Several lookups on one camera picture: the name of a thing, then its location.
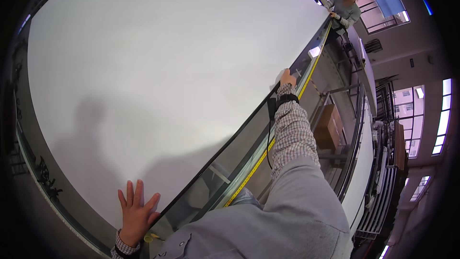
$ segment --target gray shirt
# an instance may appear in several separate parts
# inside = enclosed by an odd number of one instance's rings
[[[284,84],[278,98],[288,93],[294,88]],[[295,101],[284,103],[275,114],[275,133],[273,184],[263,209],[239,204],[209,211],[171,235],[156,258],[350,257],[348,221],[320,170],[307,112]]]
[[[337,19],[345,29],[348,29],[350,26],[358,22],[359,17],[361,16],[361,10],[353,3],[351,6],[344,6],[342,0],[320,0],[324,7],[331,10],[334,7],[334,12],[336,13],[335,19]],[[339,22],[334,20],[332,22],[331,29],[336,29],[342,27]],[[344,29],[336,31],[338,34],[342,35],[345,33]]]

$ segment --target metal pole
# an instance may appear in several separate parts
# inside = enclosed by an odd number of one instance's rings
[[[350,89],[353,89],[353,88],[357,88],[359,87],[360,84],[354,84],[354,85],[350,85],[350,86],[345,86],[345,87],[342,87],[342,88],[338,88],[338,89],[334,89],[334,90],[330,90],[328,93],[337,93],[337,92],[341,92],[341,91],[347,91],[347,90],[350,90]]]

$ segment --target ceiling light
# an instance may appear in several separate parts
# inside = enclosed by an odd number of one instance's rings
[[[425,94],[423,94],[423,90],[421,88],[417,88],[417,94],[419,95],[419,98],[423,98],[423,96],[425,96]]]

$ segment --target fingers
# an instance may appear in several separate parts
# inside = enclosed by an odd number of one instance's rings
[[[157,204],[158,200],[160,200],[160,193],[153,194],[152,198],[150,198],[149,202],[147,202],[144,206],[146,210],[152,210],[153,207]]]
[[[134,206],[139,206],[141,204],[143,186],[144,182],[142,182],[141,179],[138,179],[138,183],[136,184],[136,191],[134,192],[134,201],[132,203]]]
[[[120,200],[121,208],[125,209],[126,208],[126,200],[125,196],[123,195],[123,191],[118,189],[118,200]]]
[[[158,212],[153,212],[152,214],[150,214],[149,216],[149,219],[147,220],[147,223],[152,224],[153,221],[155,221],[155,219],[159,216],[160,214]]]
[[[132,206],[132,197],[134,196],[132,192],[132,182],[128,180],[128,183],[126,184],[126,206],[131,207]]]

